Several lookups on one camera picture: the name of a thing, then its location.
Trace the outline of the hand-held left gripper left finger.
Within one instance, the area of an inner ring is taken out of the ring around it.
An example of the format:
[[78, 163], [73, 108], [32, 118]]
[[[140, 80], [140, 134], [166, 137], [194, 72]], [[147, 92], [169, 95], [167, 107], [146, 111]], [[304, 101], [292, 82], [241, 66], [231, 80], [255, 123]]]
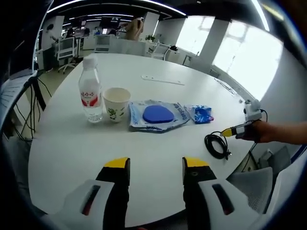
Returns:
[[67, 195], [59, 212], [61, 230], [123, 230], [129, 201], [130, 159], [107, 162], [94, 180]]

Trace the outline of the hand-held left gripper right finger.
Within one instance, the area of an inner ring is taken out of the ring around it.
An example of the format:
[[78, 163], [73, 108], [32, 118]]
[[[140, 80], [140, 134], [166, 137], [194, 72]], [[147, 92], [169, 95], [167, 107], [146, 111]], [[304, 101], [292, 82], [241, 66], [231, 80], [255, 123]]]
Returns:
[[207, 162], [183, 157], [182, 173], [188, 229], [248, 230], [260, 216], [244, 193], [217, 179]]

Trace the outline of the person's right hand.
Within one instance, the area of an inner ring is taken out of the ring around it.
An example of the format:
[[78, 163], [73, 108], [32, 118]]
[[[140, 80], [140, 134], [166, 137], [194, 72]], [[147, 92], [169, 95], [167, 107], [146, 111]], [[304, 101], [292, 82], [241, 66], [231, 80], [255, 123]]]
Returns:
[[247, 126], [242, 137], [236, 138], [254, 141], [255, 143], [268, 143], [275, 140], [275, 134], [276, 126], [259, 120]]

